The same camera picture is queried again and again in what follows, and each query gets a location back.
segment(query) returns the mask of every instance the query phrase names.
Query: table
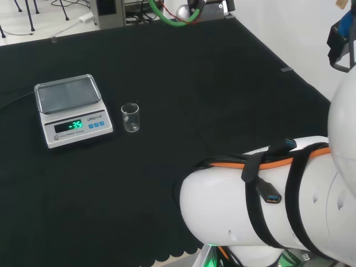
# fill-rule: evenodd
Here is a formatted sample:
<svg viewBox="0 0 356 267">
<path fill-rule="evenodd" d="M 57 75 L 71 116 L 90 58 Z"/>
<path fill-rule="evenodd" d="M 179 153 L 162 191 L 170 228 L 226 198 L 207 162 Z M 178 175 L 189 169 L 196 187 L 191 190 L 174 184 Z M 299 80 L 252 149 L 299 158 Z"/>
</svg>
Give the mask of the table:
<svg viewBox="0 0 356 267">
<path fill-rule="evenodd" d="M 327 135 L 329 101 L 236 19 L 0 47 L 0 106 L 93 75 L 113 134 L 49 150 L 34 97 L 0 110 L 0 264 L 151 266 L 194 253 L 174 184 L 207 156 Z M 141 129 L 120 107 L 140 106 Z"/>
</svg>

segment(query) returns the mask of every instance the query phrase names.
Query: metal stand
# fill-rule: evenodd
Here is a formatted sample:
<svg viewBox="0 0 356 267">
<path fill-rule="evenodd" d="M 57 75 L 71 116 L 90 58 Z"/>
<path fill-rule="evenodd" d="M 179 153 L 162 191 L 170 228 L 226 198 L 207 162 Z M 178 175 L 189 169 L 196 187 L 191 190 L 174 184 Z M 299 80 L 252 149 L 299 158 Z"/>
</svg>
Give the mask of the metal stand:
<svg viewBox="0 0 356 267">
<path fill-rule="evenodd" d="M 0 25 L 0 32 L 1 32 L 1 37 L 2 37 L 2 38 L 6 38 L 6 35 L 5 35 L 4 32 L 2 31 L 1 25 Z"/>
<path fill-rule="evenodd" d="M 17 5 L 18 11 L 22 12 L 22 9 L 20 9 L 20 6 L 18 5 L 17 1 L 16 0 L 14 0 L 14 1 L 15 1 L 15 4 Z"/>
<path fill-rule="evenodd" d="M 29 23 L 31 24 L 31 32 L 34 32 L 33 23 L 32 23 L 32 18 L 31 18 L 31 13 L 30 13 L 30 11 L 29 11 L 29 6 L 28 6 L 28 0 L 24 0 L 24 2 L 25 2 L 25 4 L 26 4 L 26 8 L 27 8 Z"/>
<path fill-rule="evenodd" d="M 33 3 L 34 3 L 34 7 L 35 7 L 35 9 L 36 9 L 36 14 L 39 14 L 39 11 L 38 11 L 38 8 L 37 8 L 36 0 L 33 0 Z"/>
<path fill-rule="evenodd" d="M 62 0 L 60 0 L 60 2 L 61 2 L 61 6 L 62 6 L 62 8 L 63 8 L 63 12 L 65 13 L 66 20 L 69 21 L 69 18 L 67 17 L 67 13 L 66 13 L 65 7 L 64 7 L 64 5 L 63 5 L 63 3 L 62 3 Z"/>
</svg>

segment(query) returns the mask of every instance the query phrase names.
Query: digital display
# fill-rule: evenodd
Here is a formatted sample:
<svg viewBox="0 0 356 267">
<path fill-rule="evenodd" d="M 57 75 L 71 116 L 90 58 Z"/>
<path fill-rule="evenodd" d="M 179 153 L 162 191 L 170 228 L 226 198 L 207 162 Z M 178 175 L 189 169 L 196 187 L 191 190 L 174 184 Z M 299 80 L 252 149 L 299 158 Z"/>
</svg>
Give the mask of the digital display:
<svg viewBox="0 0 356 267">
<path fill-rule="evenodd" d="M 55 132 L 65 132 L 83 127 L 82 120 L 68 121 L 62 124 L 55 125 Z"/>
</svg>

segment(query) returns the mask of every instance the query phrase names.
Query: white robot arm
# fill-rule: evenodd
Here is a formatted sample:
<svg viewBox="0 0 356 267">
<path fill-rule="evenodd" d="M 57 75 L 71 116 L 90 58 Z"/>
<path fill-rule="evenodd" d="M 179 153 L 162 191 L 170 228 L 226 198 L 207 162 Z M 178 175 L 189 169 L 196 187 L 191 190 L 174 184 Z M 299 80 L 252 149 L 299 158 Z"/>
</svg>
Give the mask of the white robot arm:
<svg viewBox="0 0 356 267">
<path fill-rule="evenodd" d="M 214 166 L 195 171 L 184 180 L 180 206 L 190 231 L 204 244 L 229 246 L 243 266 L 270 266 L 280 257 L 281 248 L 294 248 L 356 267 L 355 99 L 354 68 L 332 100 L 329 139 L 317 136 L 296 140 L 296 150 L 330 141 L 332 153 L 309 159 L 295 188 L 291 189 L 288 181 L 290 164 L 258 172 L 281 195 L 278 204 L 260 198 L 259 216 L 277 248 L 268 246 L 264 234 L 259 233 L 258 216 L 248 208 L 251 204 L 246 200 L 242 169 Z"/>
</svg>

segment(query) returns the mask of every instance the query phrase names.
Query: scale weighing pan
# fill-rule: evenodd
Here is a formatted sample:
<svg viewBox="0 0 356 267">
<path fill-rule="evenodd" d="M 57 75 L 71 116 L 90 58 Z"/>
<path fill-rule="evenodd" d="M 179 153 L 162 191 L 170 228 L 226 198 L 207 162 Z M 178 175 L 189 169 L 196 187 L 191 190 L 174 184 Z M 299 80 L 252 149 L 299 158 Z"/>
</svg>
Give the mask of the scale weighing pan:
<svg viewBox="0 0 356 267">
<path fill-rule="evenodd" d="M 91 75 L 82 75 L 36 85 L 38 111 L 53 114 L 98 103 L 98 87 Z"/>
</svg>

